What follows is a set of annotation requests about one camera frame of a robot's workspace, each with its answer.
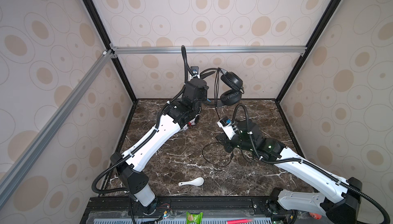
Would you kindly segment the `right black frame post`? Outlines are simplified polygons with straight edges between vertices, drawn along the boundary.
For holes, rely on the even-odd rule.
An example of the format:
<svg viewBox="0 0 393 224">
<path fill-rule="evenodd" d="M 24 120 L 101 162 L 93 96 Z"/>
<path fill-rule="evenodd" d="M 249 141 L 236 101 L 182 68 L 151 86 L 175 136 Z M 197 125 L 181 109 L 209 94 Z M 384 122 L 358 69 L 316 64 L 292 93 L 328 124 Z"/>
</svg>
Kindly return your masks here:
<svg viewBox="0 0 393 224">
<path fill-rule="evenodd" d="M 294 79 L 300 72 L 302 66 L 304 65 L 305 61 L 307 60 L 308 56 L 311 54 L 313 48 L 317 44 L 319 38 L 321 37 L 322 33 L 326 29 L 328 23 L 332 19 L 334 13 L 338 9 L 342 0 L 330 0 L 321 19 L 319 20 L 316 28 L 314 29 L 309 41 L 306 44 L 306 50 L 304 54 L 301 54 L 297 62 L 295 63 L 294 68 L 292 69 L 291 73 L 289 74 L 286 82 L 284 83 L 282 89 L 280 90 L 277 98 L 275 99 L 276 104 L 280 104 L 288 92 L 290 86 L 292 85 Z"/>
</svg>

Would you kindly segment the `green snack packet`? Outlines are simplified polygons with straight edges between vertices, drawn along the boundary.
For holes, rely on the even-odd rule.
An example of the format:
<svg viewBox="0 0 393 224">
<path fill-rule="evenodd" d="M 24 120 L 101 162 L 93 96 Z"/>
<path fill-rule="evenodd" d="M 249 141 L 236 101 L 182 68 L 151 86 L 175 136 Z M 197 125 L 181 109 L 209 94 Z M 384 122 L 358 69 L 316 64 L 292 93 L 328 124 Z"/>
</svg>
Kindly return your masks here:
<svg viewBox="0 0 393 224">
<path fill-rule="evenodd" d="M 201 224 L 203 219 L 203 212 L 192 214 L 186 212 L 186 224 Z"/>
</svg>

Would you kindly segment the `white headphones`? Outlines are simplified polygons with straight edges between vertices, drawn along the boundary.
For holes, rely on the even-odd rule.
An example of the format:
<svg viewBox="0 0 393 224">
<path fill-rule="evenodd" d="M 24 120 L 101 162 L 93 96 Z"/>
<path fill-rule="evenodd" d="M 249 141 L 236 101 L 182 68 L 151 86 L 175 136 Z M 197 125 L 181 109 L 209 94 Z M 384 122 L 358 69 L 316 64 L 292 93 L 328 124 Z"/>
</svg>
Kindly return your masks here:
<svg viewBox="0 0 393 224">
<path fill-rule="evenodd" d="M 199 122 L 199 119 L 200 119 L 200 115 L 196 115 L 194 119 L 190 120 L 185 124 L 185 126 L 183 127 L 183 131 L 186 131 L 190 127 L 195 126 Z"/>
</svg>

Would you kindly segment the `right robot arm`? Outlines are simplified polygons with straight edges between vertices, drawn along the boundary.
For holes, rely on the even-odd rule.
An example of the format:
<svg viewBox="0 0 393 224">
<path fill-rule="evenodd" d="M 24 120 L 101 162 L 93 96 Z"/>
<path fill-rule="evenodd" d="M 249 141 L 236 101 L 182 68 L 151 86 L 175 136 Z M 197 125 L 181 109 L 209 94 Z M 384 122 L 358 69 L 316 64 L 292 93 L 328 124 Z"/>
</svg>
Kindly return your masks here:
<svg viewBox="0 0 393 224">
<path fill-rule="evenodd" d="M 223 133 L 216 138 L 228 152 L 235 148 L 249 151 L 259 161 L 277 166 L 317 190 L 316 193 L 304 193 L 275 188 L 268 202 L 271 210 L 279 206 L 285 210 L 319 214 L 335 224 L 359 224 L 360 205 L 362 200 L 366 200 L 381 212 L 384 224 L 391 222 L 388 212 L 361 191 L 362 183 L 358 179 L 346 179 L 330 173 L 301 157 L 284 143 L 264 137 L 250 119 L 244 104 L 238 104 L 232 118 L 224 116 L 217 125 Z"/>
</svg>

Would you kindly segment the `white ceramic spoon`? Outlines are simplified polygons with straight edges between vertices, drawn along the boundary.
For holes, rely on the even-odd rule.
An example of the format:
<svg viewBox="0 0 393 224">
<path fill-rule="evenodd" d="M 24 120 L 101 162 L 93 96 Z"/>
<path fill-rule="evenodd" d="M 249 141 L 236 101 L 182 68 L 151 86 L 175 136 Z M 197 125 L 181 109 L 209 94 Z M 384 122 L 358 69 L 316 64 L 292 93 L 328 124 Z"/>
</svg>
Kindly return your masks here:
<svg viewBox="0 0 393 224">
<path fill-rule="evenodd" d="M 180 182 L 178 186 L 202 186 L 204 184 L 204 179 L 202 177 L 198 177 L 194 180 L 187 181 L 187 182 Z"/>
</svg>

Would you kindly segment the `horizontal aluminium rail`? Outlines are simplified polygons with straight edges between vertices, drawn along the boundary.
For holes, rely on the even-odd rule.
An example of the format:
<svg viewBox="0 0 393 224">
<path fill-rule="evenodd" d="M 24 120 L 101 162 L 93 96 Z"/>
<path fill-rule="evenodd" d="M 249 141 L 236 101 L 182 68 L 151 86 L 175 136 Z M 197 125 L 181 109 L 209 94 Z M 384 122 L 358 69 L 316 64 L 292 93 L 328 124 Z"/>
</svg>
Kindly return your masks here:
<svg viewBox="0 0 393 224">
<path fill-rule="evenodd" d="M 186 47 L 187 54 L 305 53 L 306 46 L 215 46 Z M 181 47 L 114 47 L 116 54 L 181 54 Z"/>
</svg>

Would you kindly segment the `left black frame post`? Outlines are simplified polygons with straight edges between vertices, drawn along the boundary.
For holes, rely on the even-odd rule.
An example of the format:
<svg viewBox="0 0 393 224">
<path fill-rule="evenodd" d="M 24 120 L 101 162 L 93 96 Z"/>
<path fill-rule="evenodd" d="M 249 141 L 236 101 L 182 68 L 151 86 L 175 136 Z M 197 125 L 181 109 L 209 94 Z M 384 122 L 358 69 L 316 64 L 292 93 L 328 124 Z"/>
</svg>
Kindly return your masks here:
<svg viewBox="0 0 393 224">
<path fill-rule="evenodd" d="M 86 10 L 87 10 L 87 12 L 88 12 L 88 14 L 90 16 L 90 19 L 92 20 L 92 22 L 93 22 L 93 24 L 94 24 L 94 26 L 95 26 L 95 28 L 96 28 L 96 30 L 98 32 L 98 35 L 99 35 L 101 41 L 103 42 L 103 45 L 104 45 L 105 49 L 106 50 L 113 50 L 113 48 L 111 46 L 111 43 L 112 43 L 111 39 L 110 39 L 106 29 L 105 29 L 103 21 L 101 20 L 101 17 L 100 17 L 100 15 L 99 15 L 96 7 L 95 7 L 95 4 L 94 4 L 93 0 L 82 0 L 82 2 L 83 2 L 83 4 L 84 4 L 84 6 L 85 6 L 85 8 L 86 8 Z M 121 64 L 121 62 L 120 62 L 119 58 L 117 57 L 117 55 L 115 55 L 115 57 L 112 58 L 112 62 L 114 64 L 114 66 L 115 66 L 115 69 L 116 69 L 117 73 L 120 76 L 120 79 L 121 79 L 121 81 L 122 81 L 122 83 L 123 83 L 123 85 L 124 85 L 128 95 L 129 95 L 131 101 L 133 103 L 137 102 L 138 99 L 136 98 L 136 95 L 135 95 L 135 93 L 134 93 L 134 91 L 133 91 L 133 89 L 131 87 L 129 79 L 126 76 L 126 73 L 125 73 L 125 70 L 123 68 L 123 65 Z"/>
</svg>

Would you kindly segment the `pink pen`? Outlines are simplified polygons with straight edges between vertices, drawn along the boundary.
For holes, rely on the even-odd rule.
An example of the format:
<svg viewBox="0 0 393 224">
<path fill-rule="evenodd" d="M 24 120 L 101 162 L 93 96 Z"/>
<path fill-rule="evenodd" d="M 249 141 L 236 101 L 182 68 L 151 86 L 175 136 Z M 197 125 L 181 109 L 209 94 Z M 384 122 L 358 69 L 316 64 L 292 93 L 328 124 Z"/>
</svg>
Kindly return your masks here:
<svg viewBox="0 0 393 224">
<path fill-rule="evenodd" d="M 248 224 L 253 222 L 252 219 L 235 219 L 235 220 L 229 220 L 226 222 L 226 224 Z"/>
</svg>

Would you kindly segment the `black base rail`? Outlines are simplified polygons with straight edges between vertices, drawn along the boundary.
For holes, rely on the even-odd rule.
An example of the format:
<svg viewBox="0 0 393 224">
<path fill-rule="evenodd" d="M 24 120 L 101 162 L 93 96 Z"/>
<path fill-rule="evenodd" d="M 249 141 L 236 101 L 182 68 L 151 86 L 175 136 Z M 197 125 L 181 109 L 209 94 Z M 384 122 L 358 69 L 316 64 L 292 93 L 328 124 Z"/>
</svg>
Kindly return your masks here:
<svg viewBox="0 0 393 224">
<path fill-rule="evenodd" d="M 154 211 L 146 212 L 139 203 L 132 201 L 127 196 L 105 196 L 93 197 L 83 213 L 83 218 L 87 218 L 91 213 L 113 213 L 119 212 L 136 217 L 158 217 L 164 211 L 173 211 L 175 214 L 186 211 L 197 213 L 224 212 L 228 214 L 250 214 L 263 215 L 267 217 L 284 217 L 295 214 L 295 210 L 284 210 L 277 206 L 276 211 L 269 207 L 268 196 L 164 196 L 158 198 L 158 203 Z"/>
</svg>

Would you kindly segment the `black headphones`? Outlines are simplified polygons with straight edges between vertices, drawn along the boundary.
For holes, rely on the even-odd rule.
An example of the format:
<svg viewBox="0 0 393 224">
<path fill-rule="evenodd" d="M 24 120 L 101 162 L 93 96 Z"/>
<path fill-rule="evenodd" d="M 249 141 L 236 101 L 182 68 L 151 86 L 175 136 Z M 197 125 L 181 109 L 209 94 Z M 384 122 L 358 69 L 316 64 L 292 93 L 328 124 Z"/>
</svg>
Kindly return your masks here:
<svg viewBox="0 0 393 224">
<path fill-rule="evenodd" d="M 208 68 L 200 73 L 200 78 L 205 79 L 206 77 L 216 74 L 215 87 L 214 87 L 214 98 L 204 102 L 205 105 L 222 107 L 232 106 L 240 102 L 242 94 L 244 93 L 243 81 L 234 72 L 228 72 L 222 68 Z M 220 98 L 218 97 L 219 91 L 219 79 L 230 88 L 230 90 L 224 92 Z"/>
</svg>

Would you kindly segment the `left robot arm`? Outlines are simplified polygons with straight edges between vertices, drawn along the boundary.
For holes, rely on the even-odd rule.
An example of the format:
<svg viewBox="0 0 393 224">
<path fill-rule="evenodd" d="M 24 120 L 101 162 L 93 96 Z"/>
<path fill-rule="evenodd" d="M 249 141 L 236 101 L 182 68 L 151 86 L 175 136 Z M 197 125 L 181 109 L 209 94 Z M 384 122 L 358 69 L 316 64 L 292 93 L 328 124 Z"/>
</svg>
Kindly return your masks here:
<svg viewBox="0 0 393 224">
<path fill-rule="evenodd" d="M 199 78 L 197 66 L 191 68 L 187 62 L 185 46 L 181 47 L 184 63 L 185 81 L 181 91 L 157 113 L 155 125 L 131 148 L 123 153 L 114 153 L 112 166 L 104 170 L 92 183 L 92 190 L 97 194 L 126 191 L 131 199 L 145 208 L 155 208 L 157 197 L 148 184 L 148 176 L 143 170 L 152 156 L 180 131 L 187 130 L 199 120 L 202 103 L 207 100 L 208 86 Z M 98 189 L 97 183 L 112 170 L 117 170 L 123 181 L 122 188 L 109 190 Z"/>
</svg>

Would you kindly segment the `left slanted aluminium rail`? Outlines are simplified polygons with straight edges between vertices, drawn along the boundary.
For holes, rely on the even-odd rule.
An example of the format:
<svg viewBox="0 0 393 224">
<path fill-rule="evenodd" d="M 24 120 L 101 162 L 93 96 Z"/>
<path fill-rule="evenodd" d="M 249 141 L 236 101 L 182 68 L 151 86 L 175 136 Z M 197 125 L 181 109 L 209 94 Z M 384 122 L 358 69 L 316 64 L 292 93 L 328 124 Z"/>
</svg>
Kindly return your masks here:
<svg viewBox="0 0 393 224">
<path fill-rule="evenodd" d="M 106 50 L 100 56 L 1 180 L 1 208 L 7 203 L 70 113 L 95 81 L 98 74 L 107 62 L 112 59 L 113 53 L 113 50 Z"/>
</svg>

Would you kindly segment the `black frame post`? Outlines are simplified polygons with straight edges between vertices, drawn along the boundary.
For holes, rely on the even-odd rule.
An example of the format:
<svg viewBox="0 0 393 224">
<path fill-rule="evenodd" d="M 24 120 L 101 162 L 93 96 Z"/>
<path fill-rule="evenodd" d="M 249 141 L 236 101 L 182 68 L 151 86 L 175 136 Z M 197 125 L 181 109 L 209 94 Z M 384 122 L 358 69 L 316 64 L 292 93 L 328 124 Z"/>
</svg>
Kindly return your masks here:
<svg viewBox="0 0 393 224">
<path fill-rule="evenodd" d="M 306 44 L 306 50 L 304 54 L 301 54 L 297 62 L 295 63 L 294 68 L 292 69 L 291 73 L 289 74 L 286 82 L 284 83 L 282 89 L 280 90 L 277 98 L 275 99 L 276 104 L 280 104 L 288 92 L 290 86 L 292 85 L 294 79 L 300 72 L 302 66 L 304 65 L 305 61 L 307 60 L 308 56 L 311 54 L 313 48 L 317 44 L 319 38 L 321 37 L 322 33 L 326 29 L 328 23 L 332 19 L 334 13 L 338 9 L 342 0 L 330 0 L 321 19 L 319 20 L 316 28 L 314 29 L 309 41 Z"/>
<path fill-rule="evenodd" d="M 83 4 L 84 4 L 84 6 L 85 6 L 85 8 L 86 8 L 86 10 L 87 10 L 87 12 L 88 12 L 88 14 L 90 16 L 90 19 L 92 20 L 92 22 L 93 22 L 93 24 L 94 24 L 94 26 L 95 26 L 95 28 L 96 28 L 96 30 L 98 32 L 98 35 L 99 35 L 101 41 L 103 42 L 103 45 L 104 45 L 105 49 L 106 50 L 113 50 L 113 48 L 111 46 L 111 43 L 112 43 L 111 39 L 110 39 L 106 29 L 105 29 L 103 21 L 101 20 L 101 17 L 100 17 L 100 15 L 99 15 L 96 7 L 95 7 L 95 4 L 94 4 L 93 0 L 82 0 L 82 2 L 83 2 Z M 112 58 L 112 62 L 114 64 L 114 66 L 115 66 L 115 69 L 116 69 L 117 73 L 120 76 L 120 79 L 121 79 L 121 81 L 122 81 L 122 83 L 123 83 L 123 85 L 124 85 L 128 95 L 129 95 L 131 101 L 133 103 L 137 102 L 138 99 L 136 98 L 136 95 L 135 95 L 135 93 L 134 93 L 134 91 L 133 91 L 133 89 L 131 87 L 129 79 L 126 76 L 126 73 L 125 73 L 125 70 L 123 68 L 123 65 L 121 64 L 121 62 L 120 62 L 119 58 L 117 57 L 117 55 L 115 55 L 115 57 Z"/>
</svg>

